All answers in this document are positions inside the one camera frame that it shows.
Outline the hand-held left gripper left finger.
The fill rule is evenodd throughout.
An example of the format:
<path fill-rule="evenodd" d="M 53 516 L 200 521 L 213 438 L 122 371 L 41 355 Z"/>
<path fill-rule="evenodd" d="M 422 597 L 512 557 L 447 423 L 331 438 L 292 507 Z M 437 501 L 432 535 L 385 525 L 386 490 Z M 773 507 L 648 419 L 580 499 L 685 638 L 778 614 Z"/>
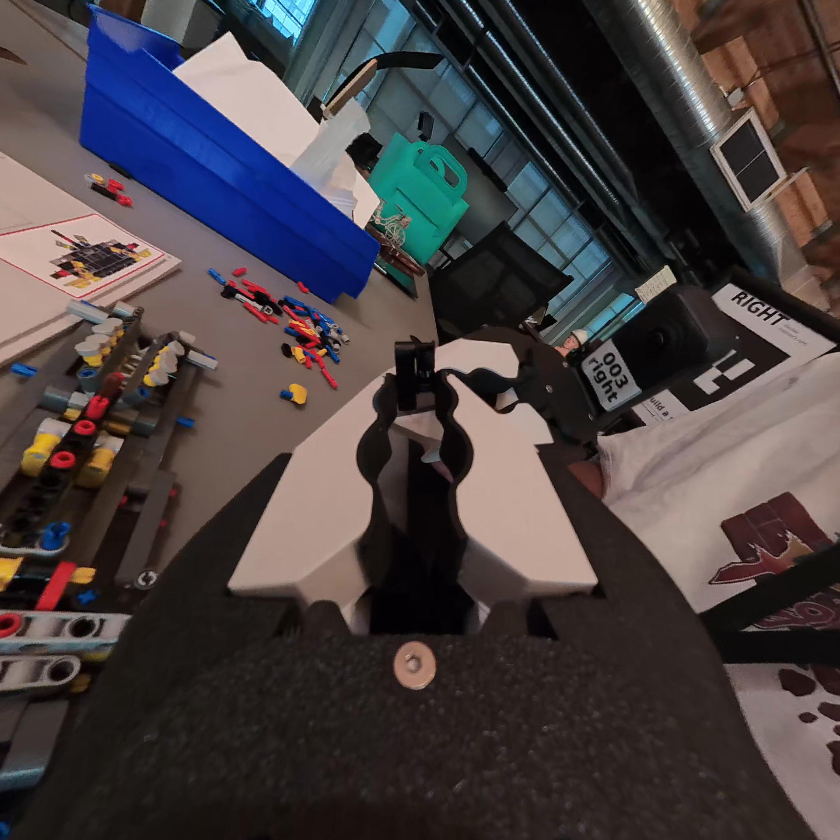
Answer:
<path fill-rule="evenodd" d="M 379 477 L 395 418 L 396 380 L 379 375 L 297 446 L 228 580 L 232 595 L 333 602 L 356 617 L 389 564 Z"/>

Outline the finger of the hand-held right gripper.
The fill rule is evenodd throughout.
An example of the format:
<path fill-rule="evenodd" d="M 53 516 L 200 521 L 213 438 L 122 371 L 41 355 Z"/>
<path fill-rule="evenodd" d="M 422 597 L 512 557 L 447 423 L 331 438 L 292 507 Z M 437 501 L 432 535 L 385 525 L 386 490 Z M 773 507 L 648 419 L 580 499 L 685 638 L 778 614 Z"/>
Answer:
<path fill-rule="evenodd" d="M 530 404 L 519 398 L 513 388 L 499 394 L 487 394 L 486 403 L 496 415 L 517 430 L 532 445 L 552 445 L 553 435 L 546 420 Z"/>
<path fill-rule="evenodd" d="M 457 339 L 436 348 L 435 370 L 454 371 L 469 389 L 499 413 L 519 402 L 515 384 L 520 361 L 509 343 Z"/>

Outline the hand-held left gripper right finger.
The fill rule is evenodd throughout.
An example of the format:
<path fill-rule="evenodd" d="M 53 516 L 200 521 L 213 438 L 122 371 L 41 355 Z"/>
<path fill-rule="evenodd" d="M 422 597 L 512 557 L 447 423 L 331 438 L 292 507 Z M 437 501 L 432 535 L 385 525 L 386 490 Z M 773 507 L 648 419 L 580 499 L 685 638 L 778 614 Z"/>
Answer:
<path fill-rule="evenodd" d="M 440 375 L 440 455 L 463 545 L 457 583 L 487 608 L 591 594 L 598 584 L 532 436 L 456 375 Z"/>

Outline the black lego connector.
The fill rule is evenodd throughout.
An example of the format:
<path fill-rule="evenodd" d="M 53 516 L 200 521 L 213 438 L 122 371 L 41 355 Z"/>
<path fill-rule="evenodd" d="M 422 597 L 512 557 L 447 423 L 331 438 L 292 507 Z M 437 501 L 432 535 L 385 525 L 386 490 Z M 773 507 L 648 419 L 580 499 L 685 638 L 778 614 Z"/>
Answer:
<path fill-rule="evenodd" d="M 400 413 L 414 412 L 420 397 L 434 394 L 436 345 L 412 335 L 395 342 L 394 356 L 397 408 Z"/>

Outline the lego car chassis assembly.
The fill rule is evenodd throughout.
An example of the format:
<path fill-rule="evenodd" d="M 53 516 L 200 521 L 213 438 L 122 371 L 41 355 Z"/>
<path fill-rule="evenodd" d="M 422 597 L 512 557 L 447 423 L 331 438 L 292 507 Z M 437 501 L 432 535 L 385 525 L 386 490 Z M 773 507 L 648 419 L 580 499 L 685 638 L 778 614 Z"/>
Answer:
<path fill-rule="evenodd" d="M 2 799 L 45 776 L 74 697 L 158 580 L 177 491 L 163 461 L 217 360 L 184 331 L 148 334 L 126 302 L 67 307 L 75 328 L 2 408 Z"/>

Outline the person's right forearm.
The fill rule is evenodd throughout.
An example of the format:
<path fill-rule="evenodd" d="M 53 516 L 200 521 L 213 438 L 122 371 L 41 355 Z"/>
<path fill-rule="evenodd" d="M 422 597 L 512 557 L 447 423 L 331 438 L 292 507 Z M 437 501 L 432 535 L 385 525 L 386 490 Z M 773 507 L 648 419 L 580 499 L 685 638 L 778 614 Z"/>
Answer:
<path fill-rule="evenodd" d="M 599 500 L 604 498 L 606 479 L 599 461 L 577 461 L 569 464 L 567 469 L 593 496 Z"/>

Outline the pile of lego pins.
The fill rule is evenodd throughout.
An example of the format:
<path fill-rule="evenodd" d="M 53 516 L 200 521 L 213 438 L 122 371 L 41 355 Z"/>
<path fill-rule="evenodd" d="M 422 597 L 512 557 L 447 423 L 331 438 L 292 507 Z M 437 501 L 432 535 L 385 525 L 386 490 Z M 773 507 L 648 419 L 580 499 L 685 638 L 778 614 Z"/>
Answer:
<path fill-rule="evenodd" d="M 341 363 L 341 351 L 350 343 L 350 337 L 330 315 L 288 295 L 272 296 L 247 278 L 245 268 L 235 270 L 231 276 L 223 276 L 215 268 L 208 268 L 206 273 L 219 285 L 222 298 L 236 301 L 259 322 L 281 329 L 288 337 L 280 348 L 285 357 L 308 370 L 319 371 L 329 387 L 338 390 L 332 368 Z"/>

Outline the lego instruction booklet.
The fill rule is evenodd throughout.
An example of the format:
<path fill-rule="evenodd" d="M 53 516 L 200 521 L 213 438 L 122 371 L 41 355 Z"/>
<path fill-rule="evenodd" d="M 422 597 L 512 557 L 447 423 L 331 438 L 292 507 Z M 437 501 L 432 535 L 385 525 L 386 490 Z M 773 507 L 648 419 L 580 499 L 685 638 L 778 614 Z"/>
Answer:
<path fill-rule="evenodd" d="M 2 154 L 2 365 L 76 326 L 71 303 L 109 307 L 181 264 Z"/>

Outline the small red lego cluster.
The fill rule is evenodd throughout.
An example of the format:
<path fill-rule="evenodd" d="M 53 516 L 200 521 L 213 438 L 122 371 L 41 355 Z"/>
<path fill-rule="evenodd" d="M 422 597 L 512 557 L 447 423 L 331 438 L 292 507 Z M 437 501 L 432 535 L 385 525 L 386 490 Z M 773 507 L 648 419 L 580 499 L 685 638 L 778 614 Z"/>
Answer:
<path fill-rule="evenodd" d="M 121 206 L 133 207 L 133 199 L 125 193 L 122 183 L 96 173 L 86 174 L 85 181 L 92 192 L 107 197 Z"/>

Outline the black mesh chair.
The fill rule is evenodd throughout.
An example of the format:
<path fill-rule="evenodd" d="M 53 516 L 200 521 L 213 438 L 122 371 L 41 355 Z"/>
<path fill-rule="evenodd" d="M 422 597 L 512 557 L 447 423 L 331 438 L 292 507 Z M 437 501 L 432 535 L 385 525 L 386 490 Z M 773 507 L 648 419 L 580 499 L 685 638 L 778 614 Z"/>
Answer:
<path fill-rule="evenodd" d="M 572 281 L 502 222 L 430 276 L 438 338 L 446 343 L 485 327 L 515 329 Z"/>

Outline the white paper note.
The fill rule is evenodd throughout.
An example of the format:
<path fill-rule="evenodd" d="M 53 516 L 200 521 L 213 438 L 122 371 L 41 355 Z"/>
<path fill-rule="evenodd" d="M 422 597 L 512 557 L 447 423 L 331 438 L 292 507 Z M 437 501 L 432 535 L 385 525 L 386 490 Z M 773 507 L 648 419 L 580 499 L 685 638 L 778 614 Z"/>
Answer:
<path fill-rule="evenodd" d="M 648 305 L 658 295 L 677 283 L 676 275 L 670 266 L 665 265 L 657 270 L 650 278 L 636 287 L 635 295 L 644 305 Z"/>

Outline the teal bag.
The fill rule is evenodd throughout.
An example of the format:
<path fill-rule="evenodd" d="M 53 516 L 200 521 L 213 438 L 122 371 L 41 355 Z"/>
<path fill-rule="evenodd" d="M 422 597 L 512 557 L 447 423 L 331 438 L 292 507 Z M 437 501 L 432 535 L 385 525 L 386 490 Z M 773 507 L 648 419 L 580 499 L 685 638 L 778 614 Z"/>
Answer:
<path fill-rule="evenodd" d="M 382 215 L 410 219 L 402 248 L 424 266 L 453 232 L 469 205 L 464 166 L 441 145 L 393 135 L 369 184 L 383 201 Z"/>

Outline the person's white shirt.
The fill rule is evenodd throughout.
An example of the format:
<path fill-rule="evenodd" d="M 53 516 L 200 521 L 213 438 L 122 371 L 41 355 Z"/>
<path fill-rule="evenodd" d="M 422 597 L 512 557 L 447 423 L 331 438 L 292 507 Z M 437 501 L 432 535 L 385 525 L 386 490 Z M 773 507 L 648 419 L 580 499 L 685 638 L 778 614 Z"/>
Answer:
<path fill-rule="evenodd" d="M 603 502 L 696 613 L 839 537 L 839 359 L 602 437 Z M 725 665 L 754 741 L 817 838 L 838 838 L 838 667 Z"/>

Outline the white printed sign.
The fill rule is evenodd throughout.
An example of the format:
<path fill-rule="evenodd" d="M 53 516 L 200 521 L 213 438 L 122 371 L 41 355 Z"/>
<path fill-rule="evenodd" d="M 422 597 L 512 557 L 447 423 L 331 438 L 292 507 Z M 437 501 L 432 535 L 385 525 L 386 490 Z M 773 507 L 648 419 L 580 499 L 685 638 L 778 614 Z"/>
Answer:
<path fill-rule="evenodd" d="M 717 290 L 712 300 L 733 322 L 738 343 L 696 376 L 682 379 L 627 413 L 634 421 L 655 426 L 718 403 L 739 391 L 753 390 L 838 351 L 838 325 L 786 293 L 779 301 L 759 297 L 736 283 Z"/>

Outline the blue plastic bin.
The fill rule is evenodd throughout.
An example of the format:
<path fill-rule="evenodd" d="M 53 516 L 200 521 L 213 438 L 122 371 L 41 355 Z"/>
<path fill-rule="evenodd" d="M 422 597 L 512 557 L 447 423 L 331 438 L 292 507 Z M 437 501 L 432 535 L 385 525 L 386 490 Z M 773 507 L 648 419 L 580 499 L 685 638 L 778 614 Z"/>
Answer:
<path fill-rule="evenodd" d="M 80 145 L 327 303 L 357 298 L 378 242 L 178 78 L 176 41 L 88 8 Z"/>

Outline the white paper bag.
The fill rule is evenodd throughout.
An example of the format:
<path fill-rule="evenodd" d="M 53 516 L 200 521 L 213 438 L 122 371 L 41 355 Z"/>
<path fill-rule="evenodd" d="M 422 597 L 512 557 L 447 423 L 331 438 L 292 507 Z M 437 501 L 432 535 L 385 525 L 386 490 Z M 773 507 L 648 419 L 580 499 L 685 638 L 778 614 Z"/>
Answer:
<path fill-rule="evenodd" d="M 281 79 L 246 58 L 232 34 L 174 74 L 358 227 L 369 223 L 381 200 L 346 151 L 371 126 L 357 101 L 316 123 Z"/>

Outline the silver ventilation duct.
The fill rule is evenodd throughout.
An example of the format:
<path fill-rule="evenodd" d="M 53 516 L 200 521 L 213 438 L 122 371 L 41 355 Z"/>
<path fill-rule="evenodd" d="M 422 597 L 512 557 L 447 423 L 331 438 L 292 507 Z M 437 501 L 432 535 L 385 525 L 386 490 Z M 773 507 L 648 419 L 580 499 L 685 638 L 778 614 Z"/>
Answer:
<path fill-rule="evenodd" d="M 584 5 L 751 272 L 784 285 L 809 269 L 781 210 L 743 210 L 714 161 L 711 147 L 735 118 L 673 4 Z"/>

